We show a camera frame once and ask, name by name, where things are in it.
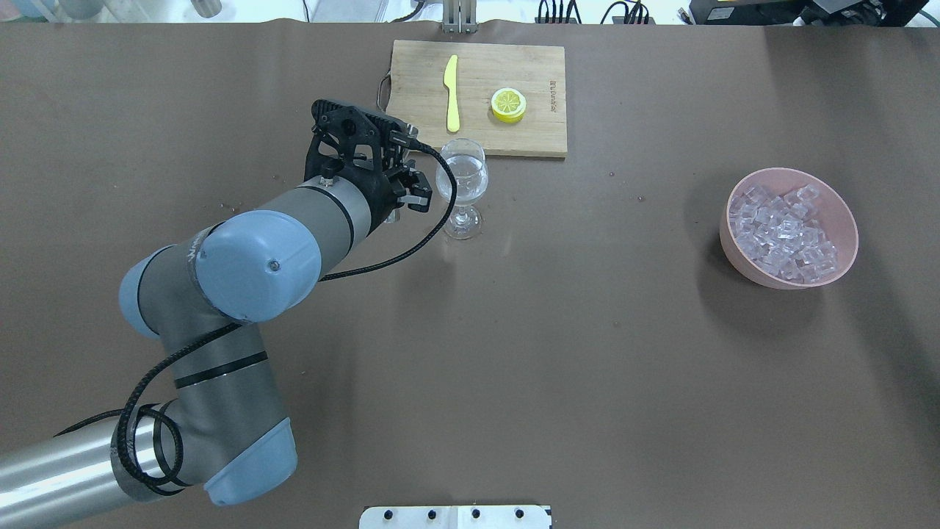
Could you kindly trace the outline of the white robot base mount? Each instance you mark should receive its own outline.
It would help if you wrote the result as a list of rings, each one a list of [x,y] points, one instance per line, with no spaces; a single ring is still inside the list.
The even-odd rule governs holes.
[[[549,506],[398,505],[372,506],[359,528],[552,528]]]

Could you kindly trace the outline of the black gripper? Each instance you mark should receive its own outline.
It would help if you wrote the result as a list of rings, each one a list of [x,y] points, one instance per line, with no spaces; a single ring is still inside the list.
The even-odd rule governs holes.
[[[315,135],[305,158],[303,183],[340,201],[353,232],[373,232],[393,211],[430,210],[432,185],[412,168],[403,150],[376,141]]]

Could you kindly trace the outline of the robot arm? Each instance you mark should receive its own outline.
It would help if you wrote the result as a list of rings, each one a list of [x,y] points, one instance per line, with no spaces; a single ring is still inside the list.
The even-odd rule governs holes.
[[[393,134],[372,158],[348,142],[311,147],[302,184],[167,245],[120,285],[131,327],[167,355],[118,409],[2,458],[2,526],[53,528],[201,486],[233,506],[296,470],[292,422],[259,325],[298,305],[402,206],[426,211],[430,184]]]

